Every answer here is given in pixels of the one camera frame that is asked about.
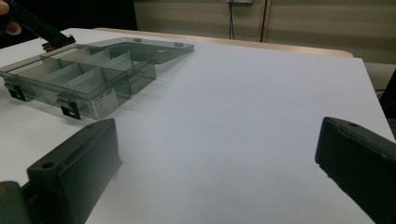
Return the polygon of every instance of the finger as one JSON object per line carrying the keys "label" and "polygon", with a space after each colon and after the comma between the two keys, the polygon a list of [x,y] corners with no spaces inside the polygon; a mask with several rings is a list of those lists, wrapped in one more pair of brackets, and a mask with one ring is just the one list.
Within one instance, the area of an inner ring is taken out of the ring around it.
{"label": "finger", "polygon": [[8,4],[0,0],[0,15],[6,15],[8,12],[9,12]]}
{"label": "finger", "polygon": [[6,26],[6,32],[9,33],[10,35],[18,35],[21,33],[21,31],[22,28],[15,21],[9,22]]}

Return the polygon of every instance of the transparent compartment box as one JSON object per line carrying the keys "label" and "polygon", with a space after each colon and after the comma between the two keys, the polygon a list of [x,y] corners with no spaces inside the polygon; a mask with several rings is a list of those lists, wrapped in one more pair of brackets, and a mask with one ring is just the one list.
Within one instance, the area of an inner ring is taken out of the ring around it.
{"label": "transparent compartment box", "polygon": [[104,119],[156,78],[155,64],[193,45],[122,37],[73,44],[0,68],[12,97],[59,106],[64,115]]}

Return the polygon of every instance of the plastic box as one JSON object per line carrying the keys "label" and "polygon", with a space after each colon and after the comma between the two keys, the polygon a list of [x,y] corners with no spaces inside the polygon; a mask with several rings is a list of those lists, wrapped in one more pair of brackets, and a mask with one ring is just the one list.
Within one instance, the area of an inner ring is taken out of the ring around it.
{"label": "plastic box", "polygon": [[12,97],[59,106],[64,115],[104,119],[156,78],[155,64],[193,45],[141,38],[73,44],[0,68]]}

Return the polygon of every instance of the table surface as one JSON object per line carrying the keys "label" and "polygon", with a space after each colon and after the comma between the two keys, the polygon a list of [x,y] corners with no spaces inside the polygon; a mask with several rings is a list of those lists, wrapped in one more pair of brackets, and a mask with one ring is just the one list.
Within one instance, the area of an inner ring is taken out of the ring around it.
{"label": "table surface", "polygon": [[[135,36],[68,29],[79,44]],[[157,66],[121,105],[123,165],[87,223],[373,223],[314,161],[324,117],[394,141],[361,59],[183,39],[194,52]],[[0,66],[42,53],[0,49]],[[92,119],[17,101],[0,88],[0,176],[26,168]]]}

